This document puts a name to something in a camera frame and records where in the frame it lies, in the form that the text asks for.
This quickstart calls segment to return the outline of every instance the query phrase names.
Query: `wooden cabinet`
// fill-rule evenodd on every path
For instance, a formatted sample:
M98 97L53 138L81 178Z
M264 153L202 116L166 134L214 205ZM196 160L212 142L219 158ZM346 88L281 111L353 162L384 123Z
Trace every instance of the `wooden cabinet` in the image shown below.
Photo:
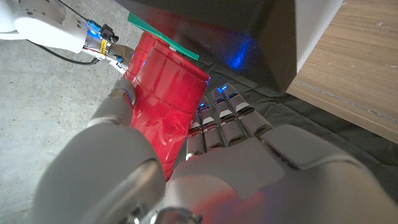
M287 92L398 143L398 1L345 0Z

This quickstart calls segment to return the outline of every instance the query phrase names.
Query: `gray floor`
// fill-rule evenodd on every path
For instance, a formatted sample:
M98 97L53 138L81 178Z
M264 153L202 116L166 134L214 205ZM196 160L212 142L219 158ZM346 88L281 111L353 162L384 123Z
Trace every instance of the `gray floor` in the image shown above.
M113 0L63 1L111 26L119 44L137 45L142 31L128 23L128 11ZM26 223L45 168L86 126L121 74L103 61L93 66L64 62L25 40L0 40L0 49L0 223Z

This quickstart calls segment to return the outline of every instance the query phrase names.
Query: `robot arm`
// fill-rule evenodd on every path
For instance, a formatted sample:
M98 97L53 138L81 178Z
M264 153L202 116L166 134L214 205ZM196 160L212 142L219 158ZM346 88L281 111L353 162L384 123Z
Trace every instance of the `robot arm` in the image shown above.
M58 0L22 0L13 13L6 0L1 1L0 39L27 39L35 44L84 52L105 59L124 73L134 53L118 45L118 37L106 24L71 16L65 21L66 10Z
M129 127L134 99L119 80L43 175L33 223L134 223L158 204L165 179L152 146Z
M119 80L46 170L34 223L396 222L397 205L352 156L302 129L273 128L231 85L212 96L166 188L152 146L129 127L134 89Z

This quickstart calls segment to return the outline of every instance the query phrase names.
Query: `cable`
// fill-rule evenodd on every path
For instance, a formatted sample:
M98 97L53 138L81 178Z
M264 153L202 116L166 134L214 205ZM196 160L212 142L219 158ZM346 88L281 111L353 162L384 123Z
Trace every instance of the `cable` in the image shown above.
M33 43L33 42L30 41L30 40L28 40L28 41L29 41L30 43L32 43L32 44L34 44L34 45L40 47L41 49L45 50L46 52L48 52L48 53L50 53L50 54L56 56L57 58L60 58L60 59L62 59L62 60L64 60L64 61L67 61L67 62L70 62L70 63L75 63L75 64L77 64L77 65L94 65L94 64L96 64L97 62L99 62L99 59L98 59L98 58L94 58L94 59L93 59L92 61L90 61L90 62L79 62L79 61L75 61L75 60L66 58L66 57L64 57L64 56L61 56L61 55L59 55L59 54L57 54L57 53L55 53L55 52L49 50L48 48L46 48L46 47L44 47L44 46L41 46L41 45L36 44L36 43Z
M94 52L94 53L96 53L96 54L98 54L98 55L101 55L102 57L104 57L105 59L107 59L107 60L109 60L110 59L110 57L109 56L107 56L107 55L103 55L103 54L101 54L99 51L97 51L97 50L94 50L94 49L91 49L91 48L88 48L88 47L86 47L86 46L83 46L83 49L84 50L89 50L89 51L91 51L91 52Z
M78 14L81 18L83 18L86 22L88 21L87 18L85 18L84 16L82 16L79 12L76 12L74 9L72 9L71 7L69 7L67 4L63 3L63 1L59 0L65 7L67 7L68 9L72 10L74 13Z

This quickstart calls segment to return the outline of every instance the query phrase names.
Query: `red plastic cup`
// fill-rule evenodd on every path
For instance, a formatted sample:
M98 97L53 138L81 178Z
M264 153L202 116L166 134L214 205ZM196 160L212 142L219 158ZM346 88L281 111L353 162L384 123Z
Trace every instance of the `red plastic cup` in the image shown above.
M139 39L136 49L134 50L134 55L130 60L130 64L127 68L127 71L124 73L123 78L133 81L134 77L138 74L142 65L145 62L150 50L155 47L156 43L161 43L166 46L169 46L163 40L160 40L156 36L151 33L144 31Z
M131 126L152 144L167 180L208 79L204 71L158 43L132 83L136 102Z

